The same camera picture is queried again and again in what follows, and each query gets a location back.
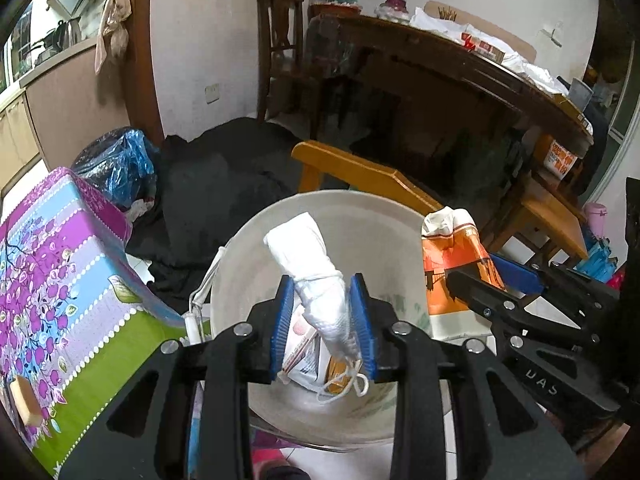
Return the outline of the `orange yellow snack bag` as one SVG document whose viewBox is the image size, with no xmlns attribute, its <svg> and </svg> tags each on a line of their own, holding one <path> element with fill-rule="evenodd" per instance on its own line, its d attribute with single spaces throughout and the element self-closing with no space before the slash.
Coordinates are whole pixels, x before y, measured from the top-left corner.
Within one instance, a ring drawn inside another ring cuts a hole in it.
<svg viewBox="0 0 640 480">
<path fill-rule="evenodd" d="M 421 228 L 426 302 L 430 315 L 468 310 L 460 300 L 451 297 L 446 286 L 446 273 L 469 268 L 486 283 L 505 290 L 502 278 L 487 250 L 472 216 L 462 208 L 444 207 L 424 217 Z"/>
</svg>

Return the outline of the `white tissue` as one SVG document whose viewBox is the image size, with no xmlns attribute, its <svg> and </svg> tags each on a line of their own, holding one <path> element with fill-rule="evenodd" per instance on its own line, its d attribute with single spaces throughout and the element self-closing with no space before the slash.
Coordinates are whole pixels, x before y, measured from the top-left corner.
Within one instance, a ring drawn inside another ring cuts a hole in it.
<svg viewBox="0 0 640 480">
<path fill-rule="evenodd" d="M 347 285 L 329 257 L 316 220 L 303 212 L 271 229 L 264 244 L 281 271 L 292 278 L 294 302 L 304 306 L 304 318 L 330 352 L 326 384 L 316 393 L 317 401 L 333 403 L 351 392 L 362 398 L 369 392 L 370 379 L 362 371 Z"/>
</svg>

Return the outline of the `white printed wrapper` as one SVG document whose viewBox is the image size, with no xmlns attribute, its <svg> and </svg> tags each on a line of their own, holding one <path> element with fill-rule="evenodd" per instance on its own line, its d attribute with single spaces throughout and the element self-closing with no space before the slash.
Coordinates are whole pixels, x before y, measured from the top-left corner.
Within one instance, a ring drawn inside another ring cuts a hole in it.
<svg viewBox="0 0 640 480">
<path fill-rule="evenodd" d="M 331 355 L 320 334 L 304 318 L 304 312 L 304 306 L 295 301 L 278 379 L 282 384 L 295 382 L 319 393 L 326 384 Z"/>
</svg>

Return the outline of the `beige kitchen cabinets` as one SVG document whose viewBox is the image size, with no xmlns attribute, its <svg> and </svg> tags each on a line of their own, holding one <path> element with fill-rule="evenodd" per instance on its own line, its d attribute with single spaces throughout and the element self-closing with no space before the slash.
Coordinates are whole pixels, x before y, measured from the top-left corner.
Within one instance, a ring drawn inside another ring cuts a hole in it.
<svg viewBox="0 0 640 480">
<path fill-rule="evenodd" d="M 1 192 L 40 160 L 68 167 L 91 142 L 129 124 L 118 68 L 94 71 L 96 40 L 49 58 L 1 93 Z"/>
</svg>

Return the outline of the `wooden stool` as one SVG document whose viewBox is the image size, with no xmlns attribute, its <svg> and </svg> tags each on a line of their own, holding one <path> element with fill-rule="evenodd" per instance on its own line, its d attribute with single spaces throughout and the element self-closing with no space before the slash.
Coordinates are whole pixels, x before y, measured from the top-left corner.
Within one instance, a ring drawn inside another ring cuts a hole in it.
<svg viewBox="0 0 640 480">
<path fill-rule="evenodd" d="M 514 185 L 480 231 L 480 240 L 493 254 L 512 237 L 533 253 L 527 264 L 547 264 L 558 252 L 567 254 L 566 263 L 588 258 L 580 219 L 531 174 Z"/>
</svg>

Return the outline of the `pink thermos bottle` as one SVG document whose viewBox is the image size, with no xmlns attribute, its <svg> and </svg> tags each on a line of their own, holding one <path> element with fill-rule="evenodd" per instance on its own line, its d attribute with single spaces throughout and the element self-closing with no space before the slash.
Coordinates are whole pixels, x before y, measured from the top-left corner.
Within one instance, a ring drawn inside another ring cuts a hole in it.
<svg viewBox="0 0 640 480">
<path fill-rule="evenodd" d="M 603 238 L 605 218 L 608 214 L 606 207 L 599 203 L 586 203 L 584 213 L 591 233 L 597 238 Z"/>
</svg>

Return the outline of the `white plastic bucket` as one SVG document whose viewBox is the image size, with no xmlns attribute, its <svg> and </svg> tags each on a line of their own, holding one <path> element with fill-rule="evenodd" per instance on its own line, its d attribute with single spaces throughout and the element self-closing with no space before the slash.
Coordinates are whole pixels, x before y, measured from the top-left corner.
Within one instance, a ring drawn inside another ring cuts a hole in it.
<svg viewBox="0 0 640 480">
<path fill-rule="evenodd" d="M 423 274 L 417 212 L 367 193 L 329 190 L 297 194 L 255 214 L 228 241 L 210 295 L 214 334 L 246 320 L 254 304 L 274 296 L 281 270 L 262 239 L 275 226 L 309 212 L 326 251 L 345 278 L 360 273 L 370 295 L 389 302 L 398 318 L 432 330 Z M 393 440 L 396 387 L 372 385 L 366 396 L 349 393 L 331 404 L 313 392 L 276 380 L 251 385 L 250 421 L 296 444 L 331 451 L 365 448 Z"/>
</svg>

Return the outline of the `yellow sponge block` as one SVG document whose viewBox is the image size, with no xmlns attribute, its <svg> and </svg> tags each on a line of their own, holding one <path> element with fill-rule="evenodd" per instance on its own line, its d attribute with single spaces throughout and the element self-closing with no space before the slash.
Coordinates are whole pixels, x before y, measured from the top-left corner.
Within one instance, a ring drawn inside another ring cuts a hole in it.
<svg viewBox="0 0 640 480">
<path fill-rule="evenodd" d="M 10 383 L 10 393 L 22 423 L 25 426 L 40 426 L 42 424 L 41 408 L 30 382 L 25 377 L 16 376 Z"/>
</svg>

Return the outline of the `orange white paper bag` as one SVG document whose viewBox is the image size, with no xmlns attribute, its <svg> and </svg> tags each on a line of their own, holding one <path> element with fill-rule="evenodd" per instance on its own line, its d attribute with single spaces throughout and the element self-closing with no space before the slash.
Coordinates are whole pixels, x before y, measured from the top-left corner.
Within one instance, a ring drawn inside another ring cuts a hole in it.
<svg viewBox="0 0 640 480">
<path fill-rule="evenodd" d="M 546 156 L 544 156 L 544 168 L 551 172 L 560 181 L 570 172 L 578 157 L 563 148 L 556 141 L 552 141 Z"/>
</svg>

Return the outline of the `yellow wooden chair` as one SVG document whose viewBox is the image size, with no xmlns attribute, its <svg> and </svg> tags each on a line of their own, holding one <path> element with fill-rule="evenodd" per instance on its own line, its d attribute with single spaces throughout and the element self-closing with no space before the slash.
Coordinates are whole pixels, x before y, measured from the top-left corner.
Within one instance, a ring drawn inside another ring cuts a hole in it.
<svg viewBox="0 0 640 480">
<path fill-rule="evenodd" d="M 370 162 L 318 141 L 297 143 L 291 157 L 302 164 L 298 192 L 319 191 L 325 176 L 348 183 L 357 191 L 394 200 L 426 216 L 442 204 L 394 168 Z"/>
</svg>

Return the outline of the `dark wooden dining table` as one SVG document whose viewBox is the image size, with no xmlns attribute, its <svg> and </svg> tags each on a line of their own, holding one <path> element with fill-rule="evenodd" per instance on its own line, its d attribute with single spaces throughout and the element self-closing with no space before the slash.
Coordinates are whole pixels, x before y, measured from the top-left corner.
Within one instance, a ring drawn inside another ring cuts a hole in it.
<svg viewBox="0 0 640 480">
<path fill-rule="evenodd" d="M 578 157 L 593 144 L 586 118 L 564 96 L 552 96 L 487 58 L 432 32 L 364 15 L 322 13 L 306 32 L 305 62 L 322 78 L 347 77 L 417 96 L 449 84 L 487 96 L 530 119 Z"/>
</svg>

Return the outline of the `black cloth pile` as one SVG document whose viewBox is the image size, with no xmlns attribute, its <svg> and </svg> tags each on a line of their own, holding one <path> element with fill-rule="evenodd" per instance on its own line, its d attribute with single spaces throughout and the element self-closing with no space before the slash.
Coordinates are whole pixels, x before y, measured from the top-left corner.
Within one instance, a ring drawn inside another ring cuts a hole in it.
<svg viewBox="0 0 640 480">
<path fill-rule="evenodd" d="M 134 222 L 126 252 L 151 263 L 151 292 L 188 310 L 218 248 L 264 208 L 296 193 L 299 142 L 287 128 L 236 118 L 192 141 L 168 136 L 156 167 L 153 208 Z"/>
</svg>

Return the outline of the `white cloth on table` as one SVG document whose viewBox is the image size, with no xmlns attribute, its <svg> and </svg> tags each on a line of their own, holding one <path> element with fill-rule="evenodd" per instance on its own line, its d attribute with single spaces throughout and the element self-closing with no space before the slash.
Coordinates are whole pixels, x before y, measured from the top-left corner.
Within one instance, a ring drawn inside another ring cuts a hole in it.
<svg viewBox="0 0 640 480">
<path fill-rule="evenodd" d="M 548 94 L 568 96 L 568 90 L 545 68 L 529 63 L 518 51 L 501 39 L 490 36 L 471 24 L 432 18 L 422 9 L 416 8 L 409 25 L 416 29 L 434 32 L 450 41 L 460 44 L 472 52 L 503 66 L 512 73 L 523 77 L 539 90 Z"/>
</svg>

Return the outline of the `black blue garbage bag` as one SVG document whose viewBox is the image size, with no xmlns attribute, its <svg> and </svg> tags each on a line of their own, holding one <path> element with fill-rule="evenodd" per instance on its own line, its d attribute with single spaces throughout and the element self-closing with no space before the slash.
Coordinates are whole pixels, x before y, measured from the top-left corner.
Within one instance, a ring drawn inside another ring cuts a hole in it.
<svg viewBox="0 0 640 480">
<path fill-rule="evenodd" d="M 70 169 L 120 210 L 128 210 L 136 200 L 155 200 L 159 159 L 160 149 L 141 130 L 125 127 L 92 141 Z"/>
</svg>

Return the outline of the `hanging beige towel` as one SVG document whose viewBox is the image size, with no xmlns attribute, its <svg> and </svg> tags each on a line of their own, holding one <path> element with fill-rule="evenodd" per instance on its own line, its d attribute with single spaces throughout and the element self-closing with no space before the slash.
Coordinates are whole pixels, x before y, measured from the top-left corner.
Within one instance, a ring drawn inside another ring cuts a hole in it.
<svg viewBox="0 0 640 480">
<path fill-rule="evenodd" d="M 125 22 L 131 12 L 130 0 L 106 0 L 98 36 L 96 36 L 96 56 L 94 57 L 96 75 L 101 73 L 107 60 L 118 62 L 124 57 L 129 42 Z"/>
</svg>

